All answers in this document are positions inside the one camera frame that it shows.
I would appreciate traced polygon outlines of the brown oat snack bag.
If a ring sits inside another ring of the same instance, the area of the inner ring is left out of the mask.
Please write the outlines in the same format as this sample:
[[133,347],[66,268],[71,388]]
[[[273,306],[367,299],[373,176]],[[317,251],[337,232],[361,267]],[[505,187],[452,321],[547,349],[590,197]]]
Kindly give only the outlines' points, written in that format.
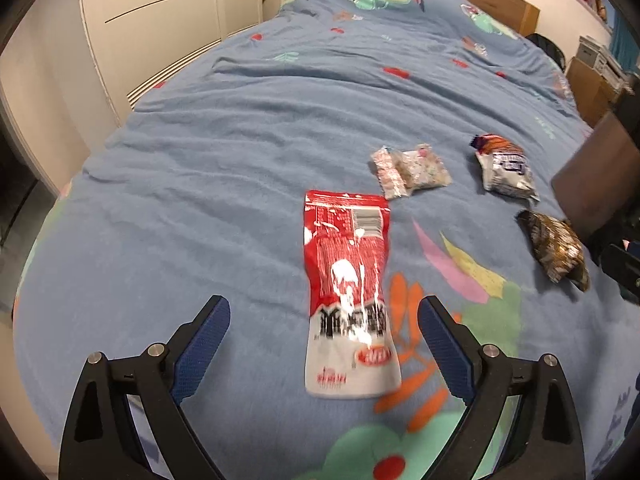
[[535,259],[552,283],[567,280],[581,292],[589,289],[584,248],[569,223],[527,209],[521,210],[515,219],[528,237]]

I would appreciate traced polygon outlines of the white blue crepe snack bag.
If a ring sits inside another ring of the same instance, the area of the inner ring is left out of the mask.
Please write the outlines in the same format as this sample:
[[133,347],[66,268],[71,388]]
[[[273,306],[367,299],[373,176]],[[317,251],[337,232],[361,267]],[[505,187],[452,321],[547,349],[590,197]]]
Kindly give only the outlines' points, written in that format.
[[484,190],[519,200],[536,200],[533,173],[523,149],[495,133],[474,136],[470,145],[482,170]]

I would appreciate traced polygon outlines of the red white snack pouch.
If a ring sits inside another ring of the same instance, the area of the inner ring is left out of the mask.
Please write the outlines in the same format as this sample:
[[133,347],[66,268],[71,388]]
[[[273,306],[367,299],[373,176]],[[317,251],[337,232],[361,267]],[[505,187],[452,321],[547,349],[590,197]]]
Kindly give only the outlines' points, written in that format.
[[383,292],[388,201],[312,190],[305,195],[303,220],[310,288],[307,392],[361,399],[397,390],[401,371]]

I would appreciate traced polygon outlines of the pink clear candy packet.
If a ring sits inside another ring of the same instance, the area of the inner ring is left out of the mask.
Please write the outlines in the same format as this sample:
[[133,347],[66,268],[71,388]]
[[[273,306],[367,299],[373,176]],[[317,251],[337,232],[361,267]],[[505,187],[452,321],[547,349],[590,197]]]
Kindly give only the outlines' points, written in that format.
[[452,182],[450,174],[430,144],[398,151],[382,146],[370,156],[386,200],[411,196],[416,191],[442,188]]

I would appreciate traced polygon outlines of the wooden nightstand drawers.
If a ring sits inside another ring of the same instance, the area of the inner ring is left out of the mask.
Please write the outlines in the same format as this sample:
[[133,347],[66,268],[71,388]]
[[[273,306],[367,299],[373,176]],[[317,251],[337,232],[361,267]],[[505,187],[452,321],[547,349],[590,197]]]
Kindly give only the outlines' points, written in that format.
[[618,92],[586,63],[572,58],[566,72],[580,117],[595,127],[612,108]]

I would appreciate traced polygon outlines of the grey printer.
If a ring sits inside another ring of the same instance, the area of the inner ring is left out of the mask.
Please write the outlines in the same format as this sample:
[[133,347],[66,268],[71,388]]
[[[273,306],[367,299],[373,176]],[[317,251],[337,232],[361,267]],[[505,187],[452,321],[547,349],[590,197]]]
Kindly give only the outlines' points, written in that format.
[[603,77],[616,91],[627,82],[626,74],[611,52],[590,36],[580,36],[576,58]]

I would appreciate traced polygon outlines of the teal curtain right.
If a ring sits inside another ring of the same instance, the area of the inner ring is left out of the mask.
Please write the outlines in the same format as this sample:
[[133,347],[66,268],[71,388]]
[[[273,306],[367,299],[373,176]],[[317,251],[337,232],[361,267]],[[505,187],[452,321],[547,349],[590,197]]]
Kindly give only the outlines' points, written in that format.
[[616,11],[614,15],[614,27],[608,50],[625,72],[634,72],[637,69],[639,46],[620,11]]

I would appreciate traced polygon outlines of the black backpack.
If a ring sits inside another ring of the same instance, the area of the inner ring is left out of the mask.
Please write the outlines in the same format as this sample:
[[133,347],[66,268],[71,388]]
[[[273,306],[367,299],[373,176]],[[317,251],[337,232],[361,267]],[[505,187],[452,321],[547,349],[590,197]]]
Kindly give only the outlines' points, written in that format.
[[564,72],[566,69],[566,58],[562,50],[549,38],[546,36],[542,36],[541,34],[537,34],[534,32],[533,34],[529,34],[526,36],[526,39],[529,40],[532,44],[534,44],[539,49],[543,50],[549,58],[552,59],[553,62],[559,69]]

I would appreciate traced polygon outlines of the blue patterned bed duvet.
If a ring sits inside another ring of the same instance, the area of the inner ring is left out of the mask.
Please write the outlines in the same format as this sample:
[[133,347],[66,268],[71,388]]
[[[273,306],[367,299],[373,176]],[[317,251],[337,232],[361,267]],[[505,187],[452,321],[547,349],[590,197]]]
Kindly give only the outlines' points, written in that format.
[[[590,135],[544,52],[465,0],[290,0],[148,93],[90,157],[32,248],[14,314],[25,389],[63,435],[93,351],[141,353],[214,295],[231,324],[183,411],[230,479],[417,479],[463,413],[416,327],[428,294],[508,356],[555,354],[576,404],[586,473],[622,444],[639,374],[639,310],[596,266],[552,283],[489,193],[472,139],[525,152],[537,209]],[[321,365],[305,387],[311,190],[378,194],[378,148],[426,143],[452,181],[390,205],[384,295],[402,384],[340,400]]]

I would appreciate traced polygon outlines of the white wardrobe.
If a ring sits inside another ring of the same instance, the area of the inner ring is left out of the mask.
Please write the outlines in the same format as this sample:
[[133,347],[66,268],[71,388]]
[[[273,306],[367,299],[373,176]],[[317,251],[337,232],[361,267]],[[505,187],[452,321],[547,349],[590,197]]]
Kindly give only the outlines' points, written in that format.
[[61,191],[146,92],[283,1],[35,0],[1,55],[11,138]]

